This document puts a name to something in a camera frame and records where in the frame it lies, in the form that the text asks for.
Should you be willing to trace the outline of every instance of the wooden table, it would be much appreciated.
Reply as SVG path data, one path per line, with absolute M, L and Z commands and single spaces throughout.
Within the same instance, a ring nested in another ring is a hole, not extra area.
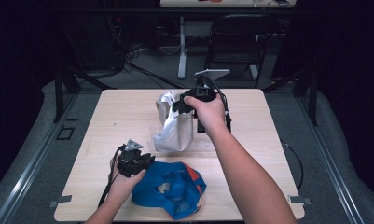
M 143 145 L 143 153 L 155 154 L 156 161 L 183 161 L 203 176 L 207 184 L 203 206 L 183 221 L 242 220 L 206 134 L 196 133 L 195 128 L 194 140 L 183 152 L 158 153 L 153 148 L 152 135 L 161 127 L 155 101 L 164 92 L 166 90 L 103 91 L 62 194 L 72 195 L 72 200 L 59 203 L 56 220 L 85 221 L 90 217 L 106 185 L 110 159 L 129 139 Z M 298 196 L 263 92 L 228 89 L 222 92 L 229 101 L 232 133 L 274 178 L 284 197 Z M 290 203 L 290 206 L 296 218 L 304 216 L 302 205 Z M 129 198 L 115 221 L 172 220 L 163 209 L 138 206 Z

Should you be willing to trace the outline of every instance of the crumpled bag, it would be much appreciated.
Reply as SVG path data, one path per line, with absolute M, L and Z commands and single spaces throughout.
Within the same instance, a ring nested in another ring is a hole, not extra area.
M 193 140 L 192 112 L 179 114 L 178 111 L 172 111 L 173 103 L 179 100 L 180 94 L 167 91 L 156 101 L 159 119 L 163 125 L 161 133 L 153 136 L 158 152 L 183 151 Z

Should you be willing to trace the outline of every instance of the wire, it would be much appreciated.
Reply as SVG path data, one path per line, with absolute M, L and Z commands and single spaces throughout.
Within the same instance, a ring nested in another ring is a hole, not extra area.
M 140 72 L 140 73 L 143 73 L 143 74 L 147 75 L 148 77 L 154 77 L 154 78 L 156 78 L 156 79 L 158 79 L 158 80 L 160 80 L 160 81 L 162 81 L 162 82 L 164 82 L 164 83 L 167 83 L 167 84 L 169 84 L 169 85 L 172 85 L 172 86 L 174 86 L 174 87 L 176 87 L 176 88 L 178 88 L 178 89 L 188 88 L 188 86 L 186 86 L 186 85 L 184 85 L 184 84 L 182 84 L 182 83 L 175 82 L 175 81 L 169 80 L 169 79 L 167 79 L 167 78 L 165 78 L 165 77 L 160 77 L 160 76 L 158 76 L 158 75 L 155 75 L 155 74 L 153 74 L 152 72 L 149 72 L 149 71 L 145 70 L 144 68 L 141 68 L 141 67 L 139 67 L 139 66 L 137 66 L 137 65 L 135 65 L 135 64 L 133 64 L 133 63 L 126 62 L 126 64 L 127 64 L 128 66 L 130 66 L 131 69 L 134 69 L 134 70 L 136 70 L 136 71 L 138 71 L 138 72 Z
M 164 50 L 165 48 L 177 48 L 177 49 L 175 49 L 175 50 L 172 51 L 172 52 L 167 52 L 167 51 Z M 162 53 L 164 53 L 164 54 L 167 54 L 167 55 L 171 55 L 171 54 L 176 53 L 180 48 L 181 48 L 181 45 L 174 46 L 174 47 L 162 47 L 162 46 L 159 46 L 160 51 L 161 51 Z
M 149 79 L 151 79 L 153 82 L 157 83 L 158 86 L 160 86 L 162 89 L 164 89 L 164 87 L 163 87 L 162 85 L 160 85 L 160 83 L 158 83 L 157 80 L 155 80 L 155 79 L 154 79 L 153 77 L 151 77 L 151 76 L 148 76 L 148 77 L 149 77 Z
M 178 28 L 178 24 L 177 24 L 177 22 L 175 21 L 174 17 L 172 17 L 172 20 L 173 20 L 173 22 L 174 22 L 174 26 L 175 26 L 175 28 L 177 29 L 178 33 L 180 33 L 180 29 Z
M 228 109 L 227 96 L 224 93 L 222 93 L 222 91 L 218 88 L 218 86 L 215 84 L 215 82 L 213 82 L 209 77 L 207 77 L 205 75 L 201 75 L 200 77 L 204 77 L 206 80 L 209 80 L 211 82 L 211 84 L 215 87 L 215 89 L 218 91 L 218 94 L 221 96 L 222 104 L 224 104 L 224 109 L 225 109 L 225 119 L 226 119 L 226 122 L 227 122 L 227 127 L 228 127 L 228 130 L 231 132 L 230 123 L 232 122 L 232 119 L 230 118 L 230 113 L 229 113 L 229 109 Z
M 100 207 L 100 205 L 102 205 L 102 203 L 105 200 L 105 197 L 107 196 L 108 192 L 111 189 L 111 185 L 114 183 L 115 179 L 120 174 L 120 171 L 118 171 L 118 173 L 116 174 L 116 176 L 114 176 L 114 178 L 113 178 L 115 163 L 117 162 L 117 155 L 120 152 L 120 150 L 122 150 L 123 148 L 125 148 L 125 145 L 123 145 L 122 147 L 119 147 L 115 151 L 114 157 L 111 160 L 111 171 L 110 171 L 110 174 L 108 175 L 108 183 L 107 183 L 107 186 L 105 186 L 105 189 L 104 189 L 103 194 L 102 194 L 102 198 L 100 198 L 99 205 L 97 207 Z
M 299 162 L 299 166 L 300 166 L 300 181 L 299 181 L 299 184 L 298 184 L 298 191 L 300 190 L 300 188 L 302 187 L 302 184 L 303 184 L 303 176 L 304 176 L 304 172 L 303 172 L 303 165 L 302 165 L 302 160 L 300 159 L 299 155 L 295 152 L 294 149 L 292 149 L 283 139 L 280 139 L 280 141 L 286 146 L 289 148 L 289 150 L 291 150 L 292 153 L 294 153 L 295 157 L 297 158 L 298 162 Z
M 51 5 L 49 4 L 49 2 L 47 0 L 44 0 L 44 3 L 46 5 L 46 7 L 49 7 L 51 8 Z M 95 69 L 95 70 L 99 70 L 96 66 L 93 65 L 92 62 L 90 62 L 86 57 L 85 55 L 83 55 L 83 53 L 81 52 L 81 50 L 79 49 L 79 46 L 76 44 L 76 42 L 73 40 L 73 38 L 66 32 L 64 26 L 63 26 L 63 23 L 61 21 L 61 19 L 59 18 L 59 16 L 55 15 L 54 16 L 54 20 L 56 21 L 56 23 L 59 25 L 59 27 L 61 28 L 61 30 L 63 31 L 65 37 L 68 39 L 68 41 L 70 42 L 70 44 L 73 46 L 75 52 L 79 55 L 79 57 L 87 63 L 87 65 L 89 67 L 91 67 L 92 69 Z M 100 74 L 100 75 L 96 75 L 96 76 L 92 76 L 96 79 L 100 79 L 100 78 L 104 78 L 104 77 L 111 77 L 111 76 L 114 76 L 116 75 L 117 73 L 119 73 L 120 71 L 122 71 L 123 69 L 123 66 L 124 64 L 120 61 L 120 58 L 121 56 L 118 56 L 119 57 L 119 62 L 120 62 L 120 65 L 117 66 L 116 68 L 112 69 L 111 71 L 109 71 L 108 73 L 103 73 L 103 74 Z

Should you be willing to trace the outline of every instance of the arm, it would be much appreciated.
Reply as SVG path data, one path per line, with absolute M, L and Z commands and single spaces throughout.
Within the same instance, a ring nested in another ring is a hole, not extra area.
M 125 203 L 132 193 L 134 186 L 143 179 L 145 170 L 138 175 L 126 177 L 118 174 L 117 166 L 114 167 L 113 179 L 115 178 L 107 198 L 103 204 L 91 215 L 86 223 L 112 223 L 120 206 Z
M 184 100 L 197 110 L 215 146 L 233 200 L 245 223 L 296 223 L 280 188 L 228 131 L 219 95 L 208 103 L 193 97 Z

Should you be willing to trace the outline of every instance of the blue cap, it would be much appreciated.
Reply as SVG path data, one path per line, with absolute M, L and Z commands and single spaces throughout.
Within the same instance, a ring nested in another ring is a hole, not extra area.
M 185 163 L 155 161 L 134 187 L 132 200 L 144 207 L 162 207 L 177 220 L 200 209 L 205 190 L 201 174 Z

